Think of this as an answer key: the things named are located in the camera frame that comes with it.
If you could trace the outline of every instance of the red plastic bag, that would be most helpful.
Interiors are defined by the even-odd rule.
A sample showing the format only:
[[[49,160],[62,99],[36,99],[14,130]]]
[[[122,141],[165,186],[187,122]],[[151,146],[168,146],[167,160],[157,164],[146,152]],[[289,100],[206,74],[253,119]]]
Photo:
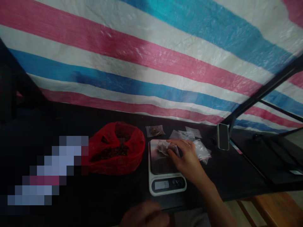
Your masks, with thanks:
[[[137,127],[124,122],[113,122],[91,137],[88,145],[90,172],[124,175],[135,171],[139,166],[145,138]]]

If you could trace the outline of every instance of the hand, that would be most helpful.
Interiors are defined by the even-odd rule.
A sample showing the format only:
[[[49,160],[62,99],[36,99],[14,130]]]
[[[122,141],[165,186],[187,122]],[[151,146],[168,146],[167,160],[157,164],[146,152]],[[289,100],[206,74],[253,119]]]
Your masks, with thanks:
[[[170,149],[168,150],[168,153],[180,173],[182,173],[187,180],[198,186],[201,180],[203,180],[203,177],[206,176],[206,173],[196,155],[195,144],[184,139],[169,139],[167,142],[172,145],[177,145],[182,150],[182,158],[179,158]]]
[[[160,204],[152,201],[145,201],[129,209],[120,223],[120,227],[167,227],[168,225],[168,214],[163,214]]]

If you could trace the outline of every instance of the smartphone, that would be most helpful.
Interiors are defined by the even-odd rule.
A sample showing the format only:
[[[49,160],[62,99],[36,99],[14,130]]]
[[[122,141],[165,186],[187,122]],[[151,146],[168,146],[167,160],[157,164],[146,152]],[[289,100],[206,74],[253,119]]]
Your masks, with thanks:
[[[227,125],[217,125],[217,145],[221,150],[229,150],[229,135]]]

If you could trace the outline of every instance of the black tabletop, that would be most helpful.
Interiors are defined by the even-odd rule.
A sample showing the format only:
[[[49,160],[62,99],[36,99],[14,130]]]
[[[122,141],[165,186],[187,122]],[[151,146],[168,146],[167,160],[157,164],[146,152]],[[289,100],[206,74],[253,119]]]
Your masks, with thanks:
[[[190,182],[187,190],[181,193],[153,197],[149,192],[148,142],[155,138],[168,139],[173,130],[185,131],[185,126],[199,129],[203,144],[212,151],[212,158],[202,166],[224,201],[270,192],[260,173],[232,146],[229,151],[223,151],[214,145],[215,126],[64,103],[54,103],[54,106],[58,118],[51,124],[59,135],[91,137],[109,122],[124,121],[143,131],[146,147],[141,164],[128,175],[83,176],[81,170],[75,167],[74,176],[67,177],[67,185],[60,186],[60,195],[52,197],[52,206],[28,209],[29,214],[36,213],[44,222],[111,226],[120,222],[127,209],[145,200],[158,201],[165,212],[203,207],[199,192]],[[145,126],[153,125],[163,125],[166,134],[147,138]]]

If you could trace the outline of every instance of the digital scale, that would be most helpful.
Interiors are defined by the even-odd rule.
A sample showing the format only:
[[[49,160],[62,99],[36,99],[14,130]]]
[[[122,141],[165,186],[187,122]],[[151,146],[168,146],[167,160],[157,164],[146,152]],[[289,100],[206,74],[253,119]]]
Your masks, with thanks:
[[[148,144],[148,180],[152,196],[183,192],[187,183],[177,170],[172,159],[158,151],[158,143],[166,140],[151,140]]]

